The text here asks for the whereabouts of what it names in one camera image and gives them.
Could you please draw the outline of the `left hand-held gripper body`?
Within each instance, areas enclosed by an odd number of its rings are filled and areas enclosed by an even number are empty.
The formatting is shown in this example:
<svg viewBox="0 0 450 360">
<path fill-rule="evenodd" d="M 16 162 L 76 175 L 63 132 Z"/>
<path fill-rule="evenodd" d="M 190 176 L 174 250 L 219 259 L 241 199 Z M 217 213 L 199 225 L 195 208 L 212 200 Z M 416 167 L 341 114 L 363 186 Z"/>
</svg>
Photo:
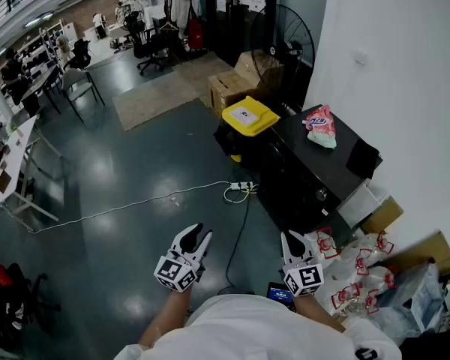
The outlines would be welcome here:
<svg viewBox="0 0 450 360">
<path fill-rule="evenodd" d="M 183 293 L 202 277 L 205 271 L 203 257 L 206 254 L 206 250 L 181 254 L 169 249 L 164 256 L 160 257 L 154 276 L 163 286 Z"/>
</svg>

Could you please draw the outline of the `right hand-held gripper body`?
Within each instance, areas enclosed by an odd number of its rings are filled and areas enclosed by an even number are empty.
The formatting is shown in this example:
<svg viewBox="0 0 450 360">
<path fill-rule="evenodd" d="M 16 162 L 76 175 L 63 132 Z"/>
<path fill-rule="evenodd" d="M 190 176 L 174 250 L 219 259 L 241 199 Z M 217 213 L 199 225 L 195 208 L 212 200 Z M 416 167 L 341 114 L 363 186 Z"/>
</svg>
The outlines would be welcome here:
<svg viewBox="0 0 450 360">
<path fill-rule="evenodd" d="M 284 283 L 294 297 L 313 295 L 324 284 L 321 263 L 288 264 L 283 267 L 283 272 Z"/>
</svg>

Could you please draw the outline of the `person's right forearm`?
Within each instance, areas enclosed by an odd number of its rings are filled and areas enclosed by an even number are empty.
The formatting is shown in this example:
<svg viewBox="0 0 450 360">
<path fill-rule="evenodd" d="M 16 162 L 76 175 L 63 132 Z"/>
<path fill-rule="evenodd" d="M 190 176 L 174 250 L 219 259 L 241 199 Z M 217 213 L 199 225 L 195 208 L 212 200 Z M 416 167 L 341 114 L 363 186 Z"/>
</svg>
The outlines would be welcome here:
<svg viewBox="0 0 450 360">
<path fill-rule="evenodd" d="M 295 297 L 293 302 L 296 312 L 301 316 L 329 326 L 340 333 L 345 332 L 345 328 L 320 305 L 313 295 Z"/>
</svg>

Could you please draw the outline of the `person's left forearm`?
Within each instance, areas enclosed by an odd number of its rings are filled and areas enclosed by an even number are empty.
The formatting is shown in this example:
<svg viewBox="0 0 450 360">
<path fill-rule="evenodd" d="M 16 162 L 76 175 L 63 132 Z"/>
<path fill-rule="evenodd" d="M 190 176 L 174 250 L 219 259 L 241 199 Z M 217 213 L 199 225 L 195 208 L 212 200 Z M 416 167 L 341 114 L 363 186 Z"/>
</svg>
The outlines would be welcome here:
<svg viewBox="0 0 450 360">
<path fill-rule="evenodd" d="M 172 290 L 160 312 L 148 325 L 138 341 L 141 347 L 151 348 L 156 340 L 175 329 L 183 328 L 190 307 L 192 287 L 184 292 Z"/>
</svg>

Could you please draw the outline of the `open brown cardboard box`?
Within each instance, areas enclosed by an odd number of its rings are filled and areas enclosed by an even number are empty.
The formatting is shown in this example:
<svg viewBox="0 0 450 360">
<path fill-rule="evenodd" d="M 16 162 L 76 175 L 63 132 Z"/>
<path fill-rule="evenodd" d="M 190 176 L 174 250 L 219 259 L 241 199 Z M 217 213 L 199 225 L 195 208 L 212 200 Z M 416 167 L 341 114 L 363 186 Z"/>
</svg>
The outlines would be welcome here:
<svg viewBox="0 0 450 360">
<path fill-rule="evenodd" d="M 450 274 L 450 247 L 445 236 L 437 232 L 426 240 L 386 259 L 382 264 L 399 272 L 434 261 L 440 275 Z"/>
</svg>

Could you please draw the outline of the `black waist screen device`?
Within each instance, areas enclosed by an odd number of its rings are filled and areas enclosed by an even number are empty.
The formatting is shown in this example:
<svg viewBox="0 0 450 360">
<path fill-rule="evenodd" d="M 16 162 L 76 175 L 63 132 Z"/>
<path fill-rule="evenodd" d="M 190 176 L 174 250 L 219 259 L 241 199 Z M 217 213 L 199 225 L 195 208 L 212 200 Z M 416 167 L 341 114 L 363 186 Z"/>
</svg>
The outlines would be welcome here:
<svg viewBox="0 0 450 360">
<path fill-rule="evenodd" d="M 290 311 L 296 312 L 293 295 L 285 284 L 270 282 L 266 297 L 286 306 Z"/>
</svg>

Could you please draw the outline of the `grey box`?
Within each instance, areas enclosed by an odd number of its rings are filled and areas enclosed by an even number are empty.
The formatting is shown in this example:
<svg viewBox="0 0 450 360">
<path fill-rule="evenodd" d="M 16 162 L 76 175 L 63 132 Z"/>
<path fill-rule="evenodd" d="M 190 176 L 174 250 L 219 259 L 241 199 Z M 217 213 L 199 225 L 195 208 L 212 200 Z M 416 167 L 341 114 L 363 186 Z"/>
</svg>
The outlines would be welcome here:
<svg viewBox="0 0 450 360">
<path fill-rule="evenodd" d="M 380 205 L 379 200 L 366 184 L 362 184 L 338 209 L 338 213 L 350 228 L 360 224 Z"/>
</svg>

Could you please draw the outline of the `person's white shirt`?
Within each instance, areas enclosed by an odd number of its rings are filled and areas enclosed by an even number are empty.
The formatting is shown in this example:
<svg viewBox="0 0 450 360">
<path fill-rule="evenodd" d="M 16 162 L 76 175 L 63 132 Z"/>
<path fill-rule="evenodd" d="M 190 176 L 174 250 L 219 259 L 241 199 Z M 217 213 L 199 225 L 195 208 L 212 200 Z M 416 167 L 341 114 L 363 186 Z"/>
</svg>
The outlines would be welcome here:
<svg viewBox="0 0 450 360">
<path fill-rule="evenodd" d="M 343 333 L 258 295 L 219 295 L 151 348 L 130 344 L 114 360 L 402 359 L 398 346 L 368 320 L 352 317 L 341 325 Z"/>
</svg>

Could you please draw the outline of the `small brown cardboard box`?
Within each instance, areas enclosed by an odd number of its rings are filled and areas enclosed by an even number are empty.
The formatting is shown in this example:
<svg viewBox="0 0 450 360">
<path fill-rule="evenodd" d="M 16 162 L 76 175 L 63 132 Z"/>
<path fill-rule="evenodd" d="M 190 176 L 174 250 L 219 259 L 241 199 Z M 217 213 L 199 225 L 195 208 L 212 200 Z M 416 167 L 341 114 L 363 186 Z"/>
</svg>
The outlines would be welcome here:
<svg viewBox="0 0 450 360">
<path fill-rule="evenodd" d="M 403 213 L 404 210 L 401 206 L 392 196 L 389 196 L 382 205 L 365 220 L 361 225 L 361 229 L 366 234 L 381 233 L 393 224 Z"/>
</svg>

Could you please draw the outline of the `black cabinet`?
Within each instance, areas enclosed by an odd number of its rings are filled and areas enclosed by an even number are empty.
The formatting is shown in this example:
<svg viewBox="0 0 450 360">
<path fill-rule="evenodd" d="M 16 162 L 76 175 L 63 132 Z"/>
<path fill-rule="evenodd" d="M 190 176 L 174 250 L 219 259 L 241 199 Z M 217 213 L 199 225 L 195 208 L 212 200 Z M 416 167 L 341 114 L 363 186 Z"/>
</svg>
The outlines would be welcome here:
<svg viewBox="0 0 450 360">
<path fill-rule="evenodd" d="M 268 130 L 264 159 L 259 168 L 259 190 L 261 189 L 261 169 L 270 159 L 290 159 L 303 165 L 322 185 L 322 188 L 316 192 L 316 197 L 322 203 L 324 218 L 314 228 L 315 230 L 325 226 L 326 220 L 338 213 L 338 209 L 365 183 L 365 179 L 355 175 L 346 167 L 353 146 L 362 138 L 334 114 L 336 148 L 324 148 L 310 141 L 307 137 L 308 131 L 302 122 L 313 111 L 314 108 L 310 108 L 283 118 Z"/>
</svg>

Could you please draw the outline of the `black cloth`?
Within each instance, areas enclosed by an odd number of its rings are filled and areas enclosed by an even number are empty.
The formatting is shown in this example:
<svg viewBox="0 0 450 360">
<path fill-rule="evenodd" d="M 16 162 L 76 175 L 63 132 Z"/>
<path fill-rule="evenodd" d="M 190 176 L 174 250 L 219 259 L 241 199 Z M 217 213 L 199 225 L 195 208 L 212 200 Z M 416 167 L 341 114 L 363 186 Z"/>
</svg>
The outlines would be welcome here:
<svg viewBox="0 0 450 360">
<path fill-rule="evenodd" d="M 350 152 L 346 167 L 362 179 L 372 179 L 380 153 L 363 139 L 358 139 Z"/>
</svg>

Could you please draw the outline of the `black bin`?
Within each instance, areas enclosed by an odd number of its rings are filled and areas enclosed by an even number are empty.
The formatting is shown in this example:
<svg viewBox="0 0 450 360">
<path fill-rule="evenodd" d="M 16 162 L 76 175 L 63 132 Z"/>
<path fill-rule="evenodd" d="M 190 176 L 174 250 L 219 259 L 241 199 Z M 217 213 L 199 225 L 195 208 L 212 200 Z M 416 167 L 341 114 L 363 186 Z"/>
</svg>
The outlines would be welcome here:
<svg viewBox="0 0 450 360">
<path fill-rule="evenodd" d="M 256 168 L 263 162 L 269 132 L 266 130 L 256 136 L 245 136 L 221 120 L 214 132 L 214 138 L 226 156 L 243 167 Z"/>
</svg>

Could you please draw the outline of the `bluish clear plastic bag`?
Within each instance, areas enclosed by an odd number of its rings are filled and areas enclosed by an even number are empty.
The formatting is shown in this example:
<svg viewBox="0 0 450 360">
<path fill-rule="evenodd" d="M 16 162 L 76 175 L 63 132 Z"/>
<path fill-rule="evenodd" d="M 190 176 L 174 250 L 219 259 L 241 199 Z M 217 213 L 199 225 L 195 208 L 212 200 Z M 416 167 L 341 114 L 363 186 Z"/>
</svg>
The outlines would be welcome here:
<svg viewBox="0 0 450 360">
<path fill-rule="evenodd" d="M 400 272 L 395 288 L 377 299 L 378 311 L 369 316 L 397 345 L 437 327 L 445 293 L 436 263 L 426 262 Z"/>
</svg>

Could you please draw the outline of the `pink green detergent bag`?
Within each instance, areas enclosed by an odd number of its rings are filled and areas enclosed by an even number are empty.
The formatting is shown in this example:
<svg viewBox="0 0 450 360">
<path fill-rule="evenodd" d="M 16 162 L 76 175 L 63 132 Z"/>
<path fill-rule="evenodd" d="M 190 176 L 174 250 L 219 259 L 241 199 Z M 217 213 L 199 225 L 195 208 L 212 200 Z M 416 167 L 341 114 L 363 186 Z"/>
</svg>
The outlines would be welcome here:
<svg viewBox="0 0 450 360">
<path fill-rule="evenodd" d="M 315 109 L 305 119 L 307 138 L 327 149 L 337 146 L 335 123 L 328 104 Z"/>
</svg>

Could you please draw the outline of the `yellow bin lid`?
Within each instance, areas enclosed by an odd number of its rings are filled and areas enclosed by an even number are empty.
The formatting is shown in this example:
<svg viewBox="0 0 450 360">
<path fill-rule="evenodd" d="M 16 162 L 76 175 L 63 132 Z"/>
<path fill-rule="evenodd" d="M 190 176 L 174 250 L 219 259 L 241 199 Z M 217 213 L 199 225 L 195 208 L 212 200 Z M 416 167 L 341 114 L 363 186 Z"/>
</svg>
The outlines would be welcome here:
<svg viewBox="0 0 450 360">
<path fill-rule="evenodd" d="M 281 117 L 258 100 L 246 96 L 225 108 L 222 119 L 241 135 L 255 137 L 276 124 Z"/>
</svg>

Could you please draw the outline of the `brown cardboard floor sheet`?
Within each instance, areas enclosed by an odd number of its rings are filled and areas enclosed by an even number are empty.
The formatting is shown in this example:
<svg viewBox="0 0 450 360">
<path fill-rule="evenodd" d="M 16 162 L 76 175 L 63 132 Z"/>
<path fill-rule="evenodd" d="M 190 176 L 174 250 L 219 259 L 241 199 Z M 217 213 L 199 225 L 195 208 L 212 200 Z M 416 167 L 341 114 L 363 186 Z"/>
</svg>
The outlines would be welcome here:
<svg viewBox="0 0 450 360">
<path fill-rule="evenodd" d="M 232 69 L 214 52 L 173 66 L 171 72 L 113 98 L 121 126 L 129 131 L 196 99 L 210 107 L 209 77 Z"/>
</svg>

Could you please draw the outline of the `white table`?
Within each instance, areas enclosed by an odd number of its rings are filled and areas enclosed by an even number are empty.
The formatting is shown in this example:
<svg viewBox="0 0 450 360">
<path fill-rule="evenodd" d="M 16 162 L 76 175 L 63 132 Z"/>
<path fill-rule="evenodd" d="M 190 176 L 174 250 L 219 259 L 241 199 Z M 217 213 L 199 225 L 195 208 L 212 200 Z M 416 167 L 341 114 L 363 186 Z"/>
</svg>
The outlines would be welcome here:
<svg viewBox="0 0 450 360">
<path fill-rule="evenodd" d="M 0 209 L 18 221 L 30 233 L 35 230 L 20 218 L 20 213 L 32 208 L 52 221 L 58 218 L 41 208 L 26 194 L 30 166 L 35 164 L 33 153 L 38 142 L 47 146 L 58 158 L 63 155 L 43 135 L 36 125 L 38 115 L 16 127 L 7 137 L 6 152 L 0 162 Z"/>
</svg>

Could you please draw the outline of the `grey chair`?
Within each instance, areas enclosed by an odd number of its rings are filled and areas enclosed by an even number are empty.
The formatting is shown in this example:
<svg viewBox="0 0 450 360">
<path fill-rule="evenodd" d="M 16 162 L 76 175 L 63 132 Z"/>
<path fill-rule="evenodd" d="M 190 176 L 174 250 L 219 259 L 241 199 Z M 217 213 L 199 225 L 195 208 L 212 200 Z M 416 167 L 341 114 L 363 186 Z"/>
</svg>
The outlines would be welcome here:
<svg viewBox="0 0 450 360">
<path fill-rule="evenodd" d="M 77 99 L 84 96 L 87 92 L 91 92 L 96 101 L 100 101 L 105 105 L 104 99 L 95 85 L 95 81 L 87 70 L 67 69 L 62 77 L 61 92 L 81 122 L 83 122 L 83 119 L 74 105 Z"/>
</svg>

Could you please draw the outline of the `black office chair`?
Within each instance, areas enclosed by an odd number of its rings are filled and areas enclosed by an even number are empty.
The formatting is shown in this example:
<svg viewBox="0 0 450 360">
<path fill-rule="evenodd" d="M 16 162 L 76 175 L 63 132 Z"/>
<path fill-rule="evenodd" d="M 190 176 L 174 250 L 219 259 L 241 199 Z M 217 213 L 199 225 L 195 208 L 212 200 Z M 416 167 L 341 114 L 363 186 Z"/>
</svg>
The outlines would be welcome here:
<svg viewBox="0 0 450 360">
<path fill-rule="evenodd" d="M 163 61 L 166 56 L 160 56 L 159 53 L 165 50 L 166 45 L 160 34 L 155 33 L 154 28 L 146 28 L 143 21 L 133 22 L 130 27 L 130 36 L 133 43 L 133 54 L 137 59 L 146 59 L 141 61 L 136 67 L 142 76 L 146 68 L 154 65 L 159 71 L 164 69 Z"/>
</svg>

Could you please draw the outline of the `large black floor fan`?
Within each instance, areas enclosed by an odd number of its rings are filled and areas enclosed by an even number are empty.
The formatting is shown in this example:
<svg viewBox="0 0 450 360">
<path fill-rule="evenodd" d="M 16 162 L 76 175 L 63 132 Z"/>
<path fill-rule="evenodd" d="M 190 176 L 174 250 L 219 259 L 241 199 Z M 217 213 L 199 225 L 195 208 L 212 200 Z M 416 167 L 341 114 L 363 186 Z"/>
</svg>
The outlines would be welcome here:
<svg viewBox="0 0 450 360">
<path fill-rule="evenodd" d="M 303 19 L 282 4 L 263 8 L 251 25 L 250 51 L 271 105 L 282 113 L 301 112 L 316 58 Z"/>
</svg>

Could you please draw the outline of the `red hanging bag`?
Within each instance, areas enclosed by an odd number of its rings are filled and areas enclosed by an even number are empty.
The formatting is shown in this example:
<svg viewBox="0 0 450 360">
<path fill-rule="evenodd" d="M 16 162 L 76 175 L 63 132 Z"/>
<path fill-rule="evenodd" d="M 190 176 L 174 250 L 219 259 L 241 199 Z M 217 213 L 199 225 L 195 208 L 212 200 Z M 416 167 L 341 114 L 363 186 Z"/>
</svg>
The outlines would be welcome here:
<svg viewBox="0 0 450 360">
<path fill-rule="evenodd" d="M 191 50 L 201 50 L 204 47 L 203 29 L 197 18 L 188 21 L 188 46 Z"/>
</svg>

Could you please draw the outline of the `coat rack with clothes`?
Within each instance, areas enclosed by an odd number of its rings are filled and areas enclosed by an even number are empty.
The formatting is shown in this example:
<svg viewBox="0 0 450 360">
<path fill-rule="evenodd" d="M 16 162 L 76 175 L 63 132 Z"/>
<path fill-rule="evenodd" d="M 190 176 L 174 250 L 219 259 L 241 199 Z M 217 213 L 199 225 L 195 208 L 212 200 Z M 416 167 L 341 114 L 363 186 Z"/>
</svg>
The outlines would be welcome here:
<svg viewBox="0 0 450 360">
<path fill-rule="evenodd" d="M 166 24 L 160 30 L 166 35 L 170 46 L 186 53 L 198 51 L 188 46 L 188 21 L 197 18 L 201 22 L 200 0 L 166 0 L 164 8 Z"/>
</svg>

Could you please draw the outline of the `white pedestal fan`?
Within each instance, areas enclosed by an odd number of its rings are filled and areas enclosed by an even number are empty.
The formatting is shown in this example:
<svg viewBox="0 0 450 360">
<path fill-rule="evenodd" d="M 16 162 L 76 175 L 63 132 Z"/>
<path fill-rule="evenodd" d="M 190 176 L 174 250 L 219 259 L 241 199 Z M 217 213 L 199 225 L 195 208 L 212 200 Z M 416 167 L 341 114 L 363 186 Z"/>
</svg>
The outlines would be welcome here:
<svg viewBox="0 0 450 360">
<path fill-rule="evenodd" d="M 128 32 L 142 31 L 145 28 L 144 16 L 144 8 L 138 0 L 120 1 L 116 7 L 116 22 Z"/>
</svg>

